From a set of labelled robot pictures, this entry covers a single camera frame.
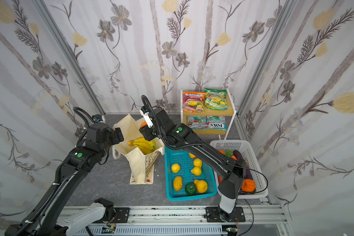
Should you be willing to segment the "orange fruit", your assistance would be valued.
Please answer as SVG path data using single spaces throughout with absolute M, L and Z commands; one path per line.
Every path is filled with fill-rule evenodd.
M 141 124 L 141 128 L 143 128 L 143 127 L 145 127 L 145 126 L 147 126 L 148 124 L 146 123 L 146 122 L 143 122 L 142 124 Z

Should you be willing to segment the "yellow banana bunch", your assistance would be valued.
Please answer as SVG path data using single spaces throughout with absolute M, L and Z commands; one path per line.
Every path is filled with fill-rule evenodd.
M 155 151 L 155 142 L 147 141 L 145 138 L 138 138 L 136 140 L 128 141 L 128 145 L 139 148 L 144 155 L 151 154 Z

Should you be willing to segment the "cream floral grocery tote bag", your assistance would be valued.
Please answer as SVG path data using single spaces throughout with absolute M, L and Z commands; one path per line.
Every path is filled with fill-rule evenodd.
M 114 128 L 121 129 L 124 141 L 113 146 L 113 157 L 119 159 L 121 156 L 124 156 L 129 162 L 131 185 L 153 184 L 155 162 L 159 155 L 165 153 L 165 146 L 158 138 L 152 140 L 156 144 L 155 151 L 148 155 L 144 155 L 139 148 L 128 145 L 128 141 L 130 140 L 143 138 L 143 135 L 139 131 L 143 122 L 145 122 L 144 118 L 135 120 L 131 115 L 127 115 L 114 125 Z

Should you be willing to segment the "orange red snack bag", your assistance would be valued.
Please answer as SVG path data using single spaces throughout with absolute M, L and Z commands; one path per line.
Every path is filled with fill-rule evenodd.
M 186 112 L 203 112 L 205 95 L 204 92 L 183 92 L 183 110 Z

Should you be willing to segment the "small yellow lemon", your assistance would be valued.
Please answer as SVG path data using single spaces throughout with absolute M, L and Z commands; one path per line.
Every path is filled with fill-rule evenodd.
M 194 174 L 195 176 L 200 176 L 202 174 L 202 169 L 201 169 L 201 167 L 195 166 L 191 170 L 191 173 Z

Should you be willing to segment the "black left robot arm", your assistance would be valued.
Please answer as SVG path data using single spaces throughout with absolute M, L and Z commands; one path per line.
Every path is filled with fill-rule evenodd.
M 82 180 L 96 164 L 103 165 L 111 146 L 124 141 L 120 128 L 111 128 L 99 115 L 90 116 L 85 110 L 74 107 L 85 126 L 76 147 L 57 167 L 55 179 L 36 207 L 20 224 L 13 224 L 6 236 L 66 236 L 69 226 L 57 224 L 58 217 Z

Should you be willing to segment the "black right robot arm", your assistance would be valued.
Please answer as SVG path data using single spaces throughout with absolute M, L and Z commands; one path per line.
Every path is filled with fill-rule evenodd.
M 166 111 L 162 108 L 153 108 L 145 95 L 142 95 L 141 99 L 143 107 L 140 113 L 147 123 L 139 129 L 143 137 L 148 141 L 159 138 L 165 147 L 172 150 L 182 149 L 210 166 L 222 178 L 219 184 L 221 193 L 219 212 L 232 214 L 245 180 L 245 166 L 203 141 L 187 125 L 174 124 Z

